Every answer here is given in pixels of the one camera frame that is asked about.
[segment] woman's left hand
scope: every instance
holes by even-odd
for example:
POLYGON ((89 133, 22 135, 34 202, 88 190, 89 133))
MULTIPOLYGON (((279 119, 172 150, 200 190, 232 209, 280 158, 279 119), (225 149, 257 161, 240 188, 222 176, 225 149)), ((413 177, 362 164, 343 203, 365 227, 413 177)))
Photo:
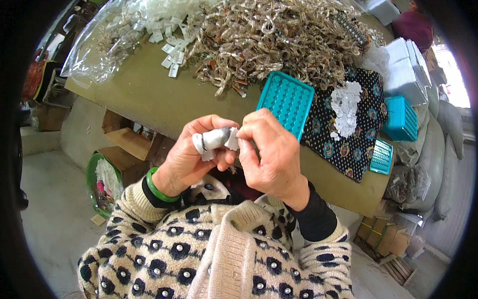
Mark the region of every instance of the woman's left hand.
POLYGON ((236 122, 215 114, 203 116, 186 124, 176 144, 169 151, 166 161, 152 175, 156 188, 166 196, 175 197, 197 183, 214 167, 217 166, 219 171, 228 169, 236 159, 236 152, 217 149, 216 158, 204 162, 192 140, 195 133, 205 133, 226 126, 239 128, 236 122))

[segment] bangle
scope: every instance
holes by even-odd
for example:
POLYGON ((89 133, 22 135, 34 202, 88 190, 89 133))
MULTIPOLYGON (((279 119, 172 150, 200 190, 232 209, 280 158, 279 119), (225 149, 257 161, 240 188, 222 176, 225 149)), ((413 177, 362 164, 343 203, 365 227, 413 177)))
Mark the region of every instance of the bangle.
POLYGON ((156 170, 158 170, 158 168, 153 167, 146 174, 146 183, 148 184, 149 190, 151 190, 151 192, 154 194, 154 196, 156 196, 157 198, 159 198, 162 201, 165 201, 165 202, 175 202, 175 201, 177 201, 181 195, 178 195, 176 197, 169 197, 169 196, 166 196, 163 193, 161 193, 158 190, 158 188, 156 188, 156 186, 152 182, 152 174, 155 173, 156 170))

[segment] hand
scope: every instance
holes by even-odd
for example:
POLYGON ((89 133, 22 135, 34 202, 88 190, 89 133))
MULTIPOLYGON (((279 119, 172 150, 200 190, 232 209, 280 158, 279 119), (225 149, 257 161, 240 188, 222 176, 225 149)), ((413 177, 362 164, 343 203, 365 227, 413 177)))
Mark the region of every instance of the hand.
POLYGON ((246 115, 237 137, 247 185, 281 199, 296 211, 303 210, 310 190, 300 172, 297 139, 266 108, 246 115), (260 161, 250 140, 259 149, 260 161))
POLYGON ((224 171, 234 163, 236 152, 217 149, 216 158, 204 162, 193 145, 195 133, 205 133, 222 127, 237 127, 236 122, 208 115, 195 119, 184 126, 176 144, 169 151, 166 161, 152 175, 156 188, 166 196, 175 197, 192 184, 202 179, 212 168, 224 171))

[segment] pile of sequin strands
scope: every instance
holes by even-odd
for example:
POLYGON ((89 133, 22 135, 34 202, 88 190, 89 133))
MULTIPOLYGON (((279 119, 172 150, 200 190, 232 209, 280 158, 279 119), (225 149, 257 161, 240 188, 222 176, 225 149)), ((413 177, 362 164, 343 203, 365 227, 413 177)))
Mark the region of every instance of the pile of sequin strands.
POLYGON ((325 90, 343 84, 344 65, 367 51, 368 28, 352 7, 334 0, 229 0, 206 9, 193 48, 214 68, 199 80, 219 87, 262 80, 275 70, 325 90))

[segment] tan tabletop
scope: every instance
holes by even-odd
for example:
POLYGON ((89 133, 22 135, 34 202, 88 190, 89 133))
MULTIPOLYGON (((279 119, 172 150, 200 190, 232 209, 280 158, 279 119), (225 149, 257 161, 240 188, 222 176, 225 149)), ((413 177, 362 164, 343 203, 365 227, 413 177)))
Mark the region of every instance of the tan tabletop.
MULTIPOLYGON (((103 84, 84 89, 68 78, 65 87, 173 139, 192 119, 215 113, 241 124, 245 115, 256 110, 259 86, 249 87, 245 99, 231 89, 218 100, 216 87, 193 78, 193 67, 180 69, 176 79, 169 78, 161 66, 166 57, 161 47, 145 42, 103 84)), ((301 149, 301 170, 325 201, 368 217, 373 216, 389 180, 389 176, 367 171, 362 182, 356 183, 306 147, 301 149)))

